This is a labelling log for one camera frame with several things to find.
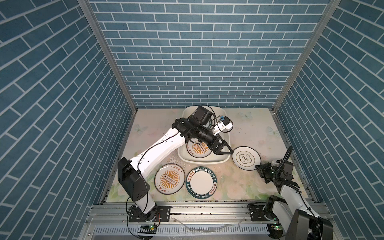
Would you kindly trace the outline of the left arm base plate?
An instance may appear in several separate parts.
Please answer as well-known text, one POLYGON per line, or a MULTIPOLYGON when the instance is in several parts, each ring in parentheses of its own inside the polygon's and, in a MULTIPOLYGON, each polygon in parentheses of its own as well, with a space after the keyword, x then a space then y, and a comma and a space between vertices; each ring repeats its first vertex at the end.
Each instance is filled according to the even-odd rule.
POLYGON ((137 206, 131 206, 128 209, 130 223, 144 223, 153 221, 160 221, 160 223, 169 222, 170 214, 170 206, 155 206, 147 214, 144 214, 137 206))

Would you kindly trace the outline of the green rimmed plate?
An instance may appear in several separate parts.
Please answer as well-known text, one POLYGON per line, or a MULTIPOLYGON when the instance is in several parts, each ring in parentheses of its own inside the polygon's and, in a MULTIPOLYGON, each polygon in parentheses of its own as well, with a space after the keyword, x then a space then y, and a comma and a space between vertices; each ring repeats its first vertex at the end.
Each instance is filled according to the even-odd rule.
POLYGON ((196 167, 187 175, 186 189, 196 199, 210 198, 217 188, 218 179, 215 173, 207 167, 196 167))
POLYGON ((209 119, 209 122, 208 122, 208 125, 207 125, 207 128, 212 130, 216 125, 216 119, 215 119, 215 116, 211 116, 211 118, 209 119))

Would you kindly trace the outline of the orange sunburst plate front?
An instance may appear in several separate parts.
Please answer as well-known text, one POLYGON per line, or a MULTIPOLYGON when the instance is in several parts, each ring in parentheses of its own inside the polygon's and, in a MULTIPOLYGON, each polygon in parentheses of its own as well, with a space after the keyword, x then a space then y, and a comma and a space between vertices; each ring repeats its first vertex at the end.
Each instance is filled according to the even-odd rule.
POLYGON ((157 171, 154 183, 158 192, 163 195, 172 195, 183 187, 185 179, 186 174, 181 166, 167 164, 157 171))

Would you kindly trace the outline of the white plate clover motif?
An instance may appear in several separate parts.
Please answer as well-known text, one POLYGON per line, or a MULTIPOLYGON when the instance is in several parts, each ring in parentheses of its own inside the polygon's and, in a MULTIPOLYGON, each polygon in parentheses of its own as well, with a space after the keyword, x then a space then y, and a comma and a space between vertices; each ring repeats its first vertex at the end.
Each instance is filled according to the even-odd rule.
POLYGON ((240 146, 234 149, 233 162, 237 167, 245 171, 254 171, 261 164, 261 156, 253 148, 240 146))

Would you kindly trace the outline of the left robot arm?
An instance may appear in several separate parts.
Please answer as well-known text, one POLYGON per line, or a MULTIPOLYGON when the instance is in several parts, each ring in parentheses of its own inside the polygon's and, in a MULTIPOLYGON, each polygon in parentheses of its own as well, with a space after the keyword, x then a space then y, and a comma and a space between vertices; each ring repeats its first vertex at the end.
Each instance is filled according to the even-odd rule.
POLYGON ((136 214, 144 221, 159 215, 145 178, 165 157, 191 139, 206 143, 216 155, 231 155, 232 148, 220 134, 232 129, 233 122, 228 117, 218 118, 209 106, 198 106, 189 117, 176 119, 164 136, 143 153, 130 160, 120 159, 118 181, 136 204, 136 214))

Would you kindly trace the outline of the orange sunburst plate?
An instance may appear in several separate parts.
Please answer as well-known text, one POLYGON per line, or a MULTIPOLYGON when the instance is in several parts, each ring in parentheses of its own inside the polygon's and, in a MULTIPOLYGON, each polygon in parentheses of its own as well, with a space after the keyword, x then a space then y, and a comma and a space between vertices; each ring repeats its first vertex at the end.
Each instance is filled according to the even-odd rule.
POLYGON ((183 187, 185 179, 186 174, 181 166, 167 164, 157 171, 154 183, 158 192, 163 195, 172 195, 183 187))
POLYGON ((187 151, 192 157, 198 159, 205 158, 212 153, 206 143, 198 142, 197 139, 192 139, 187 143, 187 151))

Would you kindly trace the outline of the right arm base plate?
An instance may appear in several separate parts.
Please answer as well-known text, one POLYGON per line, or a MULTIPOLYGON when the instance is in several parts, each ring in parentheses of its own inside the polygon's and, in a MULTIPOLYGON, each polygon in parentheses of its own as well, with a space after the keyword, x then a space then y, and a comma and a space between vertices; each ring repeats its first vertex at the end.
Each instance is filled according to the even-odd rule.
POLYGON ((250 213, 250 218, 252 222, 269 221, 269 219, 267 219, 267 217, 265 216, 264 207, 264 202, 255 202, 247 205, 247 209, 250 213))

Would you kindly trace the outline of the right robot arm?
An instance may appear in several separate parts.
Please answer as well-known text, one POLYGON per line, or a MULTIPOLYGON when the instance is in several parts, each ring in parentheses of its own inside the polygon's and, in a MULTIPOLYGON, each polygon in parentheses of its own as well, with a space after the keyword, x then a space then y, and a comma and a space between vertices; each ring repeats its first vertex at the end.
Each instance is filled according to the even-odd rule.
POLYGON ((275 230, 276 238, 286 240, 332 240, 332 223, 322 218, 304 199, 297 183, 293 182, 294 164, 281 161, 278 166, 271 163, 255 166, 266 183, 272 182, 280 197, 268 197, 263 209, 264 215, 271 221, 278 221, 280 227, 275 230))

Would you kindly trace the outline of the white plastic bin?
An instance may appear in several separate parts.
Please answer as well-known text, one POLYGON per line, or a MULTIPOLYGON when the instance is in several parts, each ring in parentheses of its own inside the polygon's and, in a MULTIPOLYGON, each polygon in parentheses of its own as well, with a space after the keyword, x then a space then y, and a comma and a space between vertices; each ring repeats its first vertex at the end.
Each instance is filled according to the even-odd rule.
MULTIPOLYGON (((227 116, 227 112, 219 107, 211 107, 216 116, 227 116)), ((193 114, 193 112, 197 109, 197 106, 191 106, 184 109, 182 118, 188 118, 190 115, 193 114)), ((231 139, 230 139, 230 133, 219 133, 220 136, 228 142, 229 145, 231 145, 231 139)), ((213 165, 213 164, 221 164, 226 162, 231 155, 215 155, 213 152, 205 157, 205 158, 194 158, 192 157, 188 151, 187 151, 187 144, 181 146, 178 148, 178 155, 179 157, 190 164, 202 164, 202 165, 213 165)))

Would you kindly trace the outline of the aluminium mounting rail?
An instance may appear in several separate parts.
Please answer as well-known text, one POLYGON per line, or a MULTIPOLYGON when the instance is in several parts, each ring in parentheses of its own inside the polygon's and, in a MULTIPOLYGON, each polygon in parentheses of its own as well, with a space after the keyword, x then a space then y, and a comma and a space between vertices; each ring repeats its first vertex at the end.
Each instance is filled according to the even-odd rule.
MULTIPOLYGON (((170 206, 169 222, 161 224, 272 224, 273 221, 252 222, 247 205, 250 201, 240 202, 171 202, 158 203, 158 206, 170 206)), ((107 203, 93 205, 86 220, 87 226, 123 225, 127 221, 128 203, 107 203)))

